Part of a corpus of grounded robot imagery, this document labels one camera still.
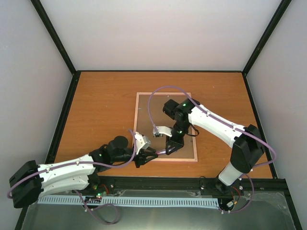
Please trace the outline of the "blue red screwdriver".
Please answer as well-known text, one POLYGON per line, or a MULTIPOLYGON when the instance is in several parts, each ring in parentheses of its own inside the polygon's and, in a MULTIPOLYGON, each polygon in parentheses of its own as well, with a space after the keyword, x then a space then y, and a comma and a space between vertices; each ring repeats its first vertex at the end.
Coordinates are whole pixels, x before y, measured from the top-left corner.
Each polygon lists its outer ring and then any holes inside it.
POLYGON ((157 151, 156 154, 157 155, 169 155, 169 154, 171 154, 173 152, 174 152, 173 149, 169 149, 169 150, 163 149, 163 150, 157 151))

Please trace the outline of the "pink photo frame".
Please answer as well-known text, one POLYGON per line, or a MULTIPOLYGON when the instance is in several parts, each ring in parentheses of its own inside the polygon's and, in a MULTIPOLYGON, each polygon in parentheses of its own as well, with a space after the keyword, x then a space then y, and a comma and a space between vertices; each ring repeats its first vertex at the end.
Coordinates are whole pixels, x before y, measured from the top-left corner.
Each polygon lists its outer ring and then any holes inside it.
POLYGON ((189 128, 184 136, 183 148, 166 155, 165 142, 171 134, 175 121, 163 112, 164 104, 172 99, 183 102, 187 96, 182 92, 157 92, 150 98, 150 92, 136 93, 136 106, 133 131, 148 137, 152 149, 160 154, 155 161, 197 162, 196 131, 189 128))

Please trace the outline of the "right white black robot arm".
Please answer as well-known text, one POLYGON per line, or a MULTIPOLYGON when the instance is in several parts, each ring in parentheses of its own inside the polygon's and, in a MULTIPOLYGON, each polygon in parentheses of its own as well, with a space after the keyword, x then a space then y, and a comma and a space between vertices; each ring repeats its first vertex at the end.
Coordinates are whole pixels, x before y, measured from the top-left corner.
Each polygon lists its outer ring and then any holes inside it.
POLYGON ((168 100, 163 112, 175 121, 166 135, 165 151, 169 155, 184 146, 189 128, 198 126, 225 142, 231 149, 230 162, 215 179, 215 188, 226 194, 234 182, 249 173, 265 152, 260 132, 254 125, 248 127, 232 123, 205 108, 198 101, 186 99, 182 103, 168 100))

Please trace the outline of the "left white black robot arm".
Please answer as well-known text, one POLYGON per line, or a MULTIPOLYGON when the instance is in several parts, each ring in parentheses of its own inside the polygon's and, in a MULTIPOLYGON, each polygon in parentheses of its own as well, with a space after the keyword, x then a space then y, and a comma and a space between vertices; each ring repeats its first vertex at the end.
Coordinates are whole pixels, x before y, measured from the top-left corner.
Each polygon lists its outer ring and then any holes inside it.
POLYGON ((158 157, 150 140, 139 133, 133 137, 132 148, 124 136, 117 136, 100 148, 73 160, 37 164, 26 162, 10 179, 7 194, 14 208, 24 208, 47 195, 66 190, 96 192, 100 187, 97 174, 134 162, 139 168, 158 157))

